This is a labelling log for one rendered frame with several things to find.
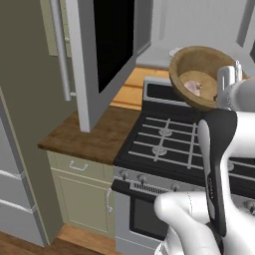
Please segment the wooden bowl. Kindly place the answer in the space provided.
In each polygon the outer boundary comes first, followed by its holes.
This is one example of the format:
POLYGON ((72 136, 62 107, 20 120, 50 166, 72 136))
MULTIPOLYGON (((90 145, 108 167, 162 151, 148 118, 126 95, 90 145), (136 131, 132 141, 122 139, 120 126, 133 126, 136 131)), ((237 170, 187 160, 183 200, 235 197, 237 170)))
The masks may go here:
POLYGON ((179 50, 169 64, 169 77, 177 94, 189 105, 207 112, 216 108, 217 71, 233 65, 234 60, 210 47, 191 46, 179 50), (200 85, 197 96, 184 84, 194 81, 200 85))

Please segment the black and silver stove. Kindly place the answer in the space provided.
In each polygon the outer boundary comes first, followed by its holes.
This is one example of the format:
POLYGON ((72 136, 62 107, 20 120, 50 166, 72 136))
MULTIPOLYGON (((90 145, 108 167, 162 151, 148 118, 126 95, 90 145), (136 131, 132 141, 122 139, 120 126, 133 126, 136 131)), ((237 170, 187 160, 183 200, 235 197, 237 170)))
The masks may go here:
MULTIPOLYGON (((170 190, 173 182, 180 190, 203 191, 205 177, 198 141, 198 124, 206 114, 190 107, 178 96, 168 79, 148 77, 144 81, 142 111, 114 161, 114 180, 138 182, 144 174, 147 185, 170 190)), ((231 198, 248 213, 247 200, 255 201, 255 158, 228 159, 231 198)))

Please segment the grey fridge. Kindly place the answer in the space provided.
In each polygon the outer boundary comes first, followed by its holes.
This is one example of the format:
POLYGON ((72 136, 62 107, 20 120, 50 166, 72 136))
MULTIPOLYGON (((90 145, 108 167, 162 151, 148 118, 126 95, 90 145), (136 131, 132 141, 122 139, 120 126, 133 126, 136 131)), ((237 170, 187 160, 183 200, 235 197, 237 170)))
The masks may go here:
POLYGON ((47 244, 0 89, 0 231, 47 244))

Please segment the olive drawer front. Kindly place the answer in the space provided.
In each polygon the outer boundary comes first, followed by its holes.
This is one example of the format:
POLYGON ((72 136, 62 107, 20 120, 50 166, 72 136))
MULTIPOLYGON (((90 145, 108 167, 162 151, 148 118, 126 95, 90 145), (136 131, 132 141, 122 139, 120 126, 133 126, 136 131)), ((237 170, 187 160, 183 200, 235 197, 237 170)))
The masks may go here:
POLYGON ((74 156, 69 156, 65 154, 56 153, 55 159, 58 165, 58 168, 70 173, 82 175, 85 177, 90 177, 98 180, 104 180, 104 167, 101 163, 90 161, 83 158, 78 158, 74 156), (77 166, 82 167, 85 163, 88 165, 88 168, 85 171, 77 171, 69 168, 70 161, 73 160, 77 166))

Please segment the grey microwave door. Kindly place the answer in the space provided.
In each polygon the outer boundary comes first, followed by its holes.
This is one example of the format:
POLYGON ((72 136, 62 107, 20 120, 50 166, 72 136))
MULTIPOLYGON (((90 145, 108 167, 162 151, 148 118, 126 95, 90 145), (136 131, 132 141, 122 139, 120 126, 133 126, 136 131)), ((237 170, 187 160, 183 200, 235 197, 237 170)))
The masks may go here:
POLYGON ((150 46, 153 0, 65 0, 80 130, 90 132, 150 46))

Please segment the olive wall cupboard door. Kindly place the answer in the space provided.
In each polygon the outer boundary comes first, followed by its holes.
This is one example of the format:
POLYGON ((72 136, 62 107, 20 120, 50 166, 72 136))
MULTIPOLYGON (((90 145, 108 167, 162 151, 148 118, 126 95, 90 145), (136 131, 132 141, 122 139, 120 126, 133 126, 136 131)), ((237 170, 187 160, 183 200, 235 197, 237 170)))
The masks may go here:
MULTIPOLYGON (((41 4, 43 22, 44 22, 44 27, 46 32, 48 51, 51 56, 57 56, 58 52, 57 52, 57 46, 55 42, 55 33, 54 33, 54 26, 52 21, 50 0, 40 0, 40 4, 41 4)), ((69 35, 65 0, 60 0, 60 6, 61 6, 61 12, 62 12, 62 22, 63 22, 63 28, 64 28, 67 57, 71 58, 72 54, 71 54, 70 35, 69 35)))

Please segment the garlic bulb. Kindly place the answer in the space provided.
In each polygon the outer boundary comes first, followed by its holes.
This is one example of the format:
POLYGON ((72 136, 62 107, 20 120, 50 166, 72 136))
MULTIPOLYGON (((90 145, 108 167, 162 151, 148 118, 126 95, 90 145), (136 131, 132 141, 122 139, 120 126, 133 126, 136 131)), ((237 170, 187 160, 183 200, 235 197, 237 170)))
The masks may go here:
POLYGON ((200 90, 202 88, 202 85, 195 81, 187 81, 184 86, 194 95, 200 96, 200 90))

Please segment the grey microwave oven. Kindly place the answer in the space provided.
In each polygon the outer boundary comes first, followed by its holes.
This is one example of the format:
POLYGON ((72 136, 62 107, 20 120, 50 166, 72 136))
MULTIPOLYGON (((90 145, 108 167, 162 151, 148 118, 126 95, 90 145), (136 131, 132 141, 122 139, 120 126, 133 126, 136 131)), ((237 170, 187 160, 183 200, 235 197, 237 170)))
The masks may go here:
POLYGON ((217 49, 255 77, 255 0, 153 0, 150 46, 136 63, 166 69, 169 53, 189 46, 217 49))

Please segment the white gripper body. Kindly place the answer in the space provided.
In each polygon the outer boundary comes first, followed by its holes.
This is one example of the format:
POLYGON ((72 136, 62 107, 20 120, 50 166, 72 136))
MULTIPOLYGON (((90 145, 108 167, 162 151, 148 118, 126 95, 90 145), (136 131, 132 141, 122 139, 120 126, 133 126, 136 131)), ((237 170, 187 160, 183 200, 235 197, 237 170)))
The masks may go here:
POLYGON ((217 71, 217 98, 226 97, 236 82, 235 68, 224 66, 217 71))

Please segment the white round plate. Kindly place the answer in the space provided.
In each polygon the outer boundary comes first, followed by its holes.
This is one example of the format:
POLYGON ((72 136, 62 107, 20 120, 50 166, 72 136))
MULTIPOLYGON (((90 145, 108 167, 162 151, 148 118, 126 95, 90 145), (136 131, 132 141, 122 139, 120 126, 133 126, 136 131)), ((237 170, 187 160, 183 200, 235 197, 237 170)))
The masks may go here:
POLYGON ((173 49, 173 50, 171 50, 171 51, 169 51, 169 53, 168 53, 168 55, 169 55, 169 57, 173 57, 178 51, 180 51, 182 48, 175 48, 175 49, 173 49))

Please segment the olive tall cupboard panel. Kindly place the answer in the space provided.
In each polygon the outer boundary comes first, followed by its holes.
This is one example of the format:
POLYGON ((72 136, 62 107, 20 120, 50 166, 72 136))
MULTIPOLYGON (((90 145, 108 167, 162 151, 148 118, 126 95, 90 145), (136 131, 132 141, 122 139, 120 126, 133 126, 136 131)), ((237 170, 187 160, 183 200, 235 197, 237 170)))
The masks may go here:
POLYGON ((58 59, 48 53, 45 0, 0 0, 0 89, 47 243, 63 219, 40 141, 76 109, 63 97, 58 59))

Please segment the silver oven door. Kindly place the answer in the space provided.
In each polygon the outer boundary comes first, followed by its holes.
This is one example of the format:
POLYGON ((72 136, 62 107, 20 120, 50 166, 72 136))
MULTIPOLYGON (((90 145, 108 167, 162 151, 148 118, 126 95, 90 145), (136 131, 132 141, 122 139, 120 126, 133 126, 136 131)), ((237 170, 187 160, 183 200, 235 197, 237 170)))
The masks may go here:
POLYGON ((168 225, 155 215, 153 203, 115 192, 116 250, 124 255, 153 255, 168 225))

